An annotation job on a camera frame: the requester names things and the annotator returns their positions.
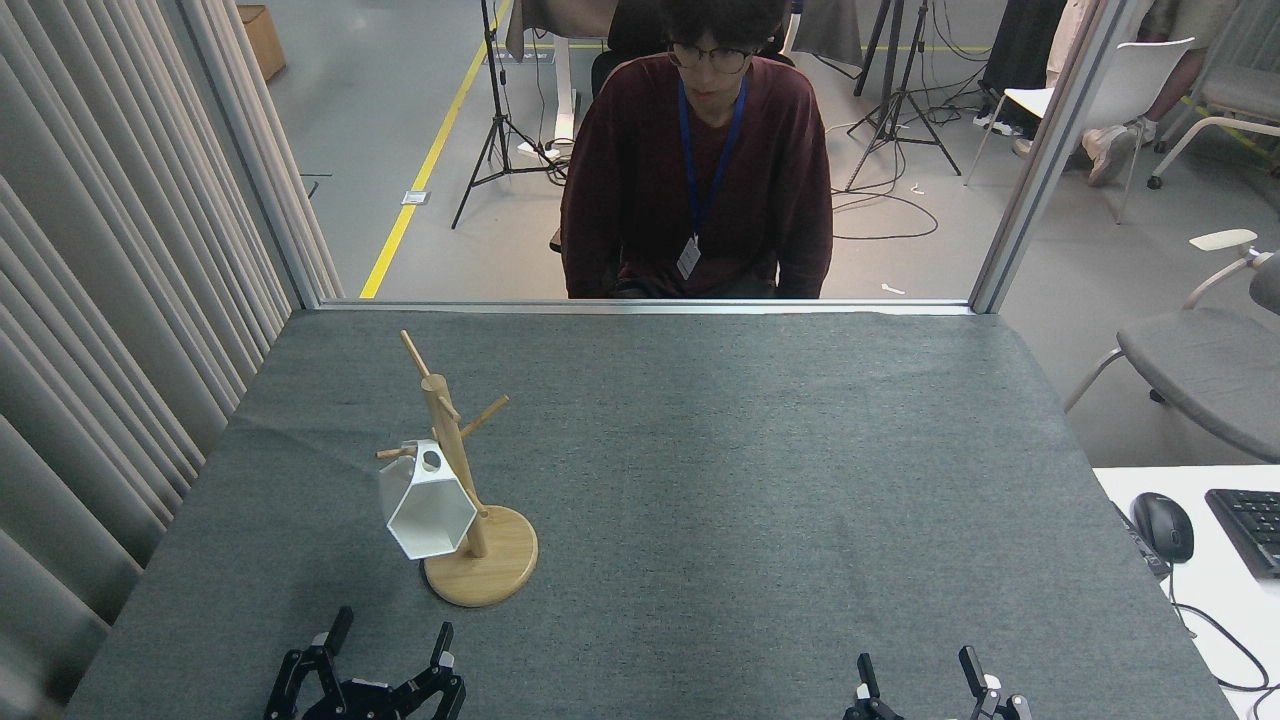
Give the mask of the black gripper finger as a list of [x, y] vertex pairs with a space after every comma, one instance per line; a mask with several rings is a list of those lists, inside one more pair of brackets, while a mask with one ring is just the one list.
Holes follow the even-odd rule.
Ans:
[[957, 652], [970, 694], [975, 698], [970, 719], [1032, 719], [1030, 702], [1020, 693], [1010, 693], [1004, 683], [987, 673], [973, 646]]
[[349, 719], [353, 705], [337, 676], [335, 660], [355, 620], [351, 606], [340, 606], [328, 632], [317, 634], [306, 650], [285, 653], [265, 707], [265, 719], [296, 719], [297, 700], [305, 679], [316, 673], [323, 697], [305, 719]]
[[449, 652], [453, 638], [453, 624], [443, 623], [428, 667], [396, 688], [396, 719], [408, 719], [436, 694], [439, 698], [433, 719], [460, 716], [466, 687], [463, 678], [454, 671], [454, 657]]
[[874, 666], [869, 653], [859, 653], [858, 661], [859, 685], [855, 691], [854, 703], [844, 712], [844, 720], [851, 719], [902, 719], [882, 698]]

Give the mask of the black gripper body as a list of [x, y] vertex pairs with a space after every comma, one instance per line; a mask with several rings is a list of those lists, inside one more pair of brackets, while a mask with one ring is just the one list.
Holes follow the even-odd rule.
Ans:
[[342, 682], [317, 702], [319, 719], [407, 719], [407, 696], [381, 683]]

